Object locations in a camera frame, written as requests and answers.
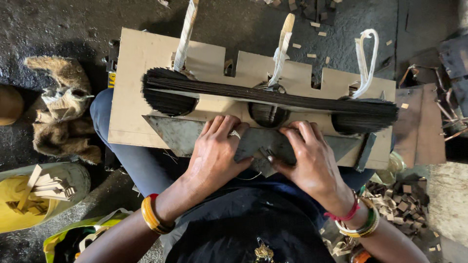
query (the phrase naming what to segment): hand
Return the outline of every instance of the hand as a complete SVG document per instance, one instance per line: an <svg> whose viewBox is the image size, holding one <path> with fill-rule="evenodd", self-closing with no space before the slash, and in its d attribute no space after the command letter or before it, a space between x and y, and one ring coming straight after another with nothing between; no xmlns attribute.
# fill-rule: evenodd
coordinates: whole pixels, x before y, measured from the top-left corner
<svg viewBox="0 0 468 263"><path fill-rule="evenodd" d="M354 195L343 182L333 150L323 138L317 123L296 121L279 131L291 143L297 163L292 167L269 156L272 166L327 211L336 216L345 216L354 204Z"/></svg>
<svg viewBox="0 0 468 263"><path fill-rule="evenodd" d="M167 226L185 211L200 203L240 172L247 169L253 157L234 161L239 146L234 129L242 136L249 128L238 117L216 116L207 122L195 142L187 171L156 198L155 212Z"/></svg>
<svg viewBox="0 0 468 263"><path fill-rule="evenodd" d="M248 123L241 123L238 117L231 115L218 115L205 124L195 143L189 167L183 175L192 182L189 185L192 191L212 194L249 168L253 157L236 163L234 155L240 139L237 136L228 137L232 130L242 136L248 128Z"/></svg>

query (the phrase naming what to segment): brown cardboard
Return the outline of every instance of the brown cardboard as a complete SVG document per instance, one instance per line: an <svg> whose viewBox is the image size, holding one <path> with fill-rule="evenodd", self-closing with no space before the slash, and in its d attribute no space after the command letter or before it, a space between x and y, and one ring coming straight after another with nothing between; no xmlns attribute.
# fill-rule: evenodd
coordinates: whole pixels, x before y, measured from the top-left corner
<svg viewBox="0 0 468 263"><path fill-rule="evenodd" d="M132 29L122 29L119 65L109 126L109 142L136 146L168 148L156 132L146 123L141 115L161 116L152 110L141 95L141 76L152 67L170 66L170 58L177 50L179 39ZM190 41L186 67L200 81L253 87L267 80L272 73L275 61L271 57L260 56L240 51L236 77L223 75L225 48L210 44ZM360 75L324 68L322 88L312 89L312 66L287 60L281 74L281 84L288 94L338 99L348 95L350 84L360 80ZM374 78L372 85L362 98L379 98L385 91L386 99L395 100L395 81ZM238 116L252 127L259 127L250 118L245 103L226 100L201 98L195 110L181 118L208 121L218 114ZM308 120L316 122L325 135L340 136L333 129L328 114L292 113L288 122ZM388 164L392 128L377 133L377 139L367 162L367 168L384 169ZM339 162L340 166L354 166L360 145L346 154Z"/></svg>

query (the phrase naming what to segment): yellow bag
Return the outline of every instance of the yellow bag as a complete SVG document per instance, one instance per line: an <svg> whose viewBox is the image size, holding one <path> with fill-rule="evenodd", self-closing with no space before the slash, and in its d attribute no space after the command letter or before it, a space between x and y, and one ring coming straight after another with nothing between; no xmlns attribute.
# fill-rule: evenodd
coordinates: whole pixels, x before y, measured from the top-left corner
<svg viewBox="0 0 468 263"><path fill-rule="evenodd" d="M44 253L45 253L46 262L47 263L54 262L55 246L65 239L65 236L68 233L68 231L74 228L87 227L87 226L94 226L96 228L96 231L99 231L99 229L102 229L102 228L110 228L112 226L115 226L118 222L124 220L131 213L133 212L127 211L124 208L119 208L107 216L83 220L83 221L76 222L76 223L73 223L69 226L62 228L60 231L58 231L53 236L47 238L44 241Z"/></svg>

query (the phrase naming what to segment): concrete floor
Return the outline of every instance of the concrete floor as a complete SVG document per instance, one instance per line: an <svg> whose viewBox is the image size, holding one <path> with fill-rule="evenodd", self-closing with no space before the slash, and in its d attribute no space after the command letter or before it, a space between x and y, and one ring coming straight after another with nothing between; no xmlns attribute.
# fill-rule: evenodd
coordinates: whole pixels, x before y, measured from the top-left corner
<svg viewBox="0 0 468 263"><path fill-rule="evenodd" d="M323 25L327 37L317 36L309 21L296 16L290 48L291 60L313 65L320 80L326 56L329 68L358 73L354 38L367 28L380 36L377 69L382 61L397 55L397 22L399 2L409 0L346 0L337 4L334 27ZM101 59L108 52L107 42L118 39L122 27L147 29L150 32L179 37L188 5L186 0L171 0L170 9L156 0L0 0L0 83L17 87L29 109L42 88L54 85L50 78L30 72L22 64L27 56L60 55L77 58L88 74L94 94L107 86L105 65ZM236 61L239 50L273 56L279 32L287 16L287 1L280 9L248 0L201 0L192 40L226 47L226 59ZM385 42L393 40L386 46ZM366 41L368 60L372 41ZM317 58L307 58L307 53ZM395 67L377 74L394 79ZM34 114L29 110L19 121L0 127L0 171L35 163L75 161L36 153L32 148ZM0 261L44 262L42 242L64 226L81 219L106 215L124 207L136 210L141 197L131 190L129 176L120 172L106 173L102 165L89 166L92 192L79 205L37 227L0 234ZM144 262L160 262L160 246Z"/></svg>

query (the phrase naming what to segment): finger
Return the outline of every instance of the finger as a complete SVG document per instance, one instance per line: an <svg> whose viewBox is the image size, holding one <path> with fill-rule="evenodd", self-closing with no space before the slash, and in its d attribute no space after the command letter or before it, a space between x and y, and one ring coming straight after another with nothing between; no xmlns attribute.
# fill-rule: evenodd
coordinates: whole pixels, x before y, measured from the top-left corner
<svg viewBox="0 0 468 263"><path fill-rule="evenodd" d="M308 121L295 121L291 122L288 126L291 128L298 129L306 143L315 142L317 140L317 138L314 135L314 131L312 130L312 127L310 126L310 123Z"/></svg>
<svg viewBox="0 0 468 263"><path fill-rule="evenodd" d="M284 134L288 140L294 152L297 152L302 146L305 145L304 140L300 137L299 133L291 128L282 127L279 132Z"/></svg>
<svg viewBox="0 0 468 263"><path fill-rule="evenodd" d="M284 176L286 176L289 180L291 179L291 174L293 173L294 167L285 164L280 159L271 155L268 156L268 161L270 161L271 166L273 166L275 170L277 170L279 173L284 174Z"/></svg>
<svg viewBox="0 0 468 263"><path fill-rule="evenodd" d="M314 134L315 134L315 137L317 138L317 140L325 141L325 139L323 138L323 134L319 129L319 125L317 123L315 123L315 122L312 122L312 123L310 123L310 126L312 127L312 130L314 131Z"/></svg>
<svg viewBox="0 0 468 263"><path fill-rule="evenodd" d="M212 124L213 124L213 120L207 121L205 123L205 126L203 126L203 129L202 129L202 132L200 133L199 138L202 137L203 135L205 135L208 132L208 130L210 129Z"/></svg>
<svg viewBox="0 0 468 263"><path fill-rule="evenodd" d="M219 127L221 126L221 123L224 121L224 116L223 115L218 115L214 118L213 123L211 124L210 129L208 130L207 134L214 134L218 131Z"/></svg>
<svg viewBox="0 0 468 263"><path fill-rule="evenodd" d="M226 115L226 117L224 117L223 123L218 129L219 135L223 137L227 137L227 135L234 128L234 126L238 125L239 123L241 123L241 120L238 117L232 116L232 115Z"/></svg>
<svg viewBox="0 0 468 263"><path fill-rule="evenodd" d="M239 125L235 126L234 127L234 130L240 135L240 137L242 138L242 135L245 133L245 131L250 128L250 125L246 122L243 122L243 123L240 123ZM233 136L229 136L227 138L231 143L232 145L237 149L237 147L239 146L239 142L241 141L237 136L233 135Z"/></svg>
<svg viewBox="0 0 468 263"><path fill-rule="evenodd" d="M253 156L247 157L242 159L240 162L237 163L236 165L236 174L240 174L242 171L245 169L249 168L250 165L252 164L252 161L254 160Z"/></svg>

